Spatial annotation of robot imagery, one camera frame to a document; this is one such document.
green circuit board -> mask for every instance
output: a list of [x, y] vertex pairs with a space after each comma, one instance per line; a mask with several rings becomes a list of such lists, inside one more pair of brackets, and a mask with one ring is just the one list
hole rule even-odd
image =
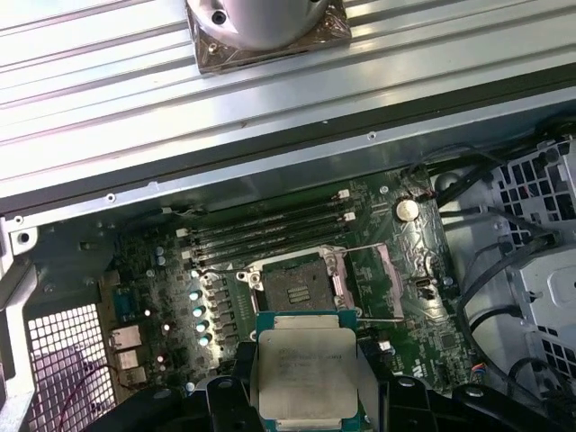
[[[442, 393], [468, 382], [471, 352], [455, 323], [459, 290], [430, 189], [424, 171], [385, 172], [188, 212], [122, 236], [113, 263], [122, 280], [116, 313], [119, 322], [141, 323], [148, 378], [185, 383], [221, 372], [236, 344], [253, 336], [257, 311], [349, 307], [335, 295], [343, 284], [360, 328], [377, 332], [396, 374]], [[255, 263], [257, 283], [249, 280]], [[191, 301], [195, 291], [202, 297]], [[145, 310], [153, 313], [144, 319]], [[211, 340], [200, 346], [195, 326], [205, 320]], [[176, 360], [160, 370], [158, 353], [177, 353]]]

ventilation grille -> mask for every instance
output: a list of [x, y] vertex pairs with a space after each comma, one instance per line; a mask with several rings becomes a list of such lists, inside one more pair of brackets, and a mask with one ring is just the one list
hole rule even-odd
[[555, 328], [538, 326], [538, 329], [539, 329], [540, 331], [542, 331], [543, 333], [548, 333], [549, 335], [552, 335], [552, 336], [558, 338], [558, 332], [556, 331]]
[[[92, 304], [33, 319], [28, 329], [36, 384], [28, 424], [31, 432], [53, 432], [78, 383], [107, 363], [100, 322]], [[61, 430], [77, 432], [115, 404], [108, 369], [93, 373], [71, 398]]]
[[558, 369], [568, 379], [576, 379], [576, 354], [573, 349], [542, 339], [542, 348], [549, 365]]
[[[535, 152], [500, 168], [499, 198], [504, 211], [548, 225], [576, 220], [567, 166], [562, 156], [570, 153], [570, 142]], [[528, 231], [508, 223], [514, 246], [525, 245]]]

screw hole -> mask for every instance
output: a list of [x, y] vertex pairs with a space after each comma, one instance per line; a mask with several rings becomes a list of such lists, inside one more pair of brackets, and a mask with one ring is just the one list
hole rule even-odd
[[23, 232], [18, 236], [18, 243], [21, 245], [28, 243], [28, 240], [30, 240], [30, 235], [26, 232]]
[[212, 22], [216, 25], [223, 25], [226, 22], [226, 14], [223, 11], [216, 11], [212, 14]]

ram slot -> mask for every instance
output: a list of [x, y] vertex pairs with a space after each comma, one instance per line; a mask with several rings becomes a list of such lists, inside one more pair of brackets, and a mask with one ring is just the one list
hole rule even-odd
[[200, 241], [209, 240], [215, 236], [230, 232], [239, 232], [242, 230], [253, 230], [259, 225], [269, 224], [275, 221], [290, 221], [292, 219], [309, 218], [310, 216], [317, 216], [327, 212], [341, 211], [341, 204], [343, 199], [337, 199], [329, 202], [315, 203], [312, 206], [299, 206], [297, 209], [282, 209], [280, 211], [261, 212], [258, 214], [258, 219], [247, 220], [247, 217], [242, 219], [226, 221], [225, 224], [217, 225], [215, 227], [208, 227], [205, 229], [198, 229], [194, 232], [194, 236]]
[[321, 216], [313, 220], [300, 219], [287, 221], [285, 223], [274, 223], [266, 225], [265, 227], [257, 230], [251, 230], [246, 233], [239, 233], [236, 235], [228, 235], [226, 238], [220, 238], [217, 241], [212, 241], [204, 244], [196, 244], [194, 250], [196, 254], [210, 254], [219, 249], [232, 248], [239, 245], [244, 245], [246, 242], [254, 239], [266, 239], [270, 237], [278, 237], [285, 235], [284, 233], [293, 233], [297, 230], [312, 230], [322, 225], [330, 225], [337, 223], [343, 217], [342, 213], [331, 213], [326, 216]]
[[327, 232], [320, 232], [315, 229], [312, 234], [309, 231], [303, 232], [298, 236], [288, 236], [282, 238], [276, 238], [266, 242], [264, 245], [262, 243], [255, 243], [252, 245], [239, 247], [235, 250], [226, 251], [224, 254], [217, 256], [207, 256], [206, 258], [200, 257], [199, 265], [201, 268], [215, 266], [217, 264], [229, 263], [230, 261], [239, 261], [246, 259], [247, 261], [251, 259], [256, 254], [266, 254], [266, 255], [276, 255], [278, 251], [284, 251], [294, 246], [302, 246], [309, 244], [319, 244], [324, 240], [331, 240], [335, 237], [345, 234], [347, 232], [347, 226], [344, 223], [332, 227], [323, 227], [325, 229], [330, 228]]

capacitor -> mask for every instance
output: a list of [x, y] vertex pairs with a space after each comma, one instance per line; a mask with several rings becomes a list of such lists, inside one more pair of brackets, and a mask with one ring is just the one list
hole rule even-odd
[[206, 308], [203, 306], [198, 306], [197, 308], [192, 309], [192, 314], [196, 318], [200, 318], [206, 312]]
[[200, 297], [202, 297], [202, 291], [199, 290], [192, 291], [188, 294], [188, 298], [193, 302], [196, 302], [198, 299], [200, 299]]
[[210, 344], [212, 340], [212, 335], [210, 333], [206, 333], [204, 336], [198, 339], [198, 345], [201, 347], [206, 347]]
[[200, 321], [198, 324], [196, 324], [196, 331], [198, 333], [203, 333], [204, 331], [206, 331], [206, 329], [209, 326], [209, 322], [204, 320], [204, 321]]
[[403, 222], [412, 222], [419, 215], [420, 208], [414, 200], [401, 200], [396, 204], [396, 216]]

